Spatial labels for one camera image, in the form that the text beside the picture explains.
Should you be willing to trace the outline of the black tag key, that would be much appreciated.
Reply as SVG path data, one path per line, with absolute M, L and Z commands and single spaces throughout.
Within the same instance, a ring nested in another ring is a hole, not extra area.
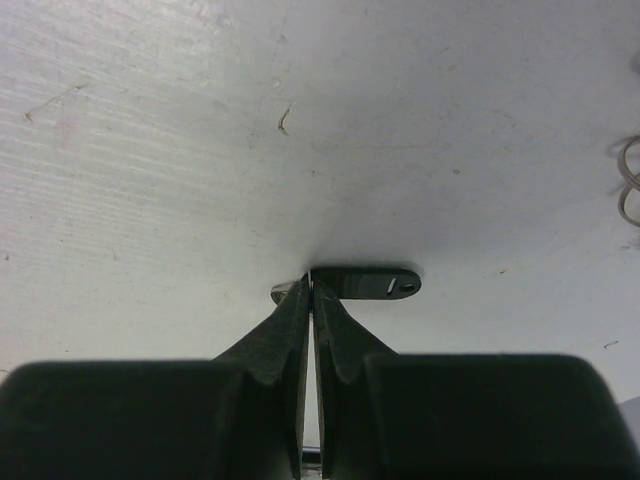
M 401 300 L 415 295 L 422 287 L 420 275 L 398 265 L 325 265 L 309 270 L 300 281 L 274 286 L 270 297 L 280 304 L 291 289 L 299 288 L 311 300 L 316 284 L 324 285 L 343 300 Z

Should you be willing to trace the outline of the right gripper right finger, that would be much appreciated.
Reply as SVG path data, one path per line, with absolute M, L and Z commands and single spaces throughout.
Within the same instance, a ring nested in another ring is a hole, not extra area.
M 313 290 L 329 479 L 635 479 L 639 451 L 598 372 L 542 354 L 399 354 Z

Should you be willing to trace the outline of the white disc wire keyring holder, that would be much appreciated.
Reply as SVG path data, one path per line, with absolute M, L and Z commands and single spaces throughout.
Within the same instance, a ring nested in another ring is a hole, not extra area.
M 627 201 L 633 193 L 639 192 L 639 173 L 634 172 L 628 161 L 628 153 L 634 147 L 639 146 L 639 133 L 635 133 L 625 138 L 620 143 L 620 148 L 616 154 L 616 167 L 622 178 L 622 187 L 617 199 L 617 211 L 621 218 L 628 224 L 638 228 L 639 219 L 627 212 Z

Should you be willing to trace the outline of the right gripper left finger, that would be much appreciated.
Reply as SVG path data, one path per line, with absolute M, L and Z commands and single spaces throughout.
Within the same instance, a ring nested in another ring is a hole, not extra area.
M 297 479 L 310 293 L 211 360 L 21 366 L 1 385 L 5 479 Z

